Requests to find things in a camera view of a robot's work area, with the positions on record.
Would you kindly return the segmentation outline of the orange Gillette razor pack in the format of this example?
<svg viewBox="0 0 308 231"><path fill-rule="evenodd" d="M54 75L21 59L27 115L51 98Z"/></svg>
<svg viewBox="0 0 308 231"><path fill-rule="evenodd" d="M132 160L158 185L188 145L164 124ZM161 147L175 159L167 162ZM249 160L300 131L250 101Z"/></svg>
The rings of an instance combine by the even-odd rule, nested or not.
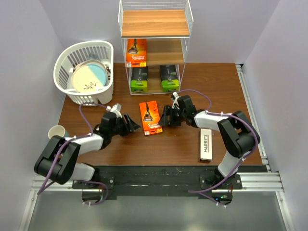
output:
<svg viewBox="0 0 308 231"><path fill-rule="evenodd" d="M144 38L129 38L126 50L126 67L146 67L147 40Z"/></svg>
<svg viewBox="0 0 308 231"><path fill-rule="evenodd" d="M142 102L139 104L142 127L145 136L162 133L163 129L158 124L160 115L156 101Z"/></svg>

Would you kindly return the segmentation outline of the green black razor box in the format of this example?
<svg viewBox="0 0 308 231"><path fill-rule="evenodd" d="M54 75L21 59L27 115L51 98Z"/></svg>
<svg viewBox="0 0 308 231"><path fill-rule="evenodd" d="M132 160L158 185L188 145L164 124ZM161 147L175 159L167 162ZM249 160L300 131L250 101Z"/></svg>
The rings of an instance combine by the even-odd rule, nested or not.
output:
<svg viewBox="0 0 308 231"><path fill-rule="evenodd" d="M148 91L148 67L134 67L131 69L130 88L132 92Z"/></svg>
<svg viewBox="0 0 308 231"><path fill-rule="evenodd" d="M160 77L163 92L174 92L179 90L180 82L175 65L161 65Z"/></svg>

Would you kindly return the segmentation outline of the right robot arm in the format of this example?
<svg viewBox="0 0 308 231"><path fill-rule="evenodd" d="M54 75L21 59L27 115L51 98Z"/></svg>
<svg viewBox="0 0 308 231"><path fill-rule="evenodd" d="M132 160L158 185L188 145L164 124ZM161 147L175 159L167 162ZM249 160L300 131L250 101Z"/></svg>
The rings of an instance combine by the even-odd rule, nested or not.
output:
<svg viewBox="0 0 308 231"><path fill-rule="evenodd" d="M194 128L218 131L226 154L214 171L209 189L226 189L240 164L257 148L260 143L259 134L242 111L226 114L198 110L190 96L179 96L176 92L172 93L171 99L173 104L164 107L158 124L162 127L174 127L185 122Z"/></svg>

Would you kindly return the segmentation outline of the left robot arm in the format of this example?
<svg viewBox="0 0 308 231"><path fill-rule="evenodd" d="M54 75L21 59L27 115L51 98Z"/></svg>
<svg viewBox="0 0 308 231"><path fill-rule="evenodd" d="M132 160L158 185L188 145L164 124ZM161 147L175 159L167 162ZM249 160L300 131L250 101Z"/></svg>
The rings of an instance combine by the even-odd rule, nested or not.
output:
<svg viewBox="0 0 308 231"><path fill-rule="evenodd" d="M53 136L36 161L34 172L61 185L69 180L82 180L85 186L94 189L100 177L95 174L95 167L78 164L78 156L102 150L111 143L112 137L125 137L139 128L127 114L104 113L93 133L77 138Z"/></svg>

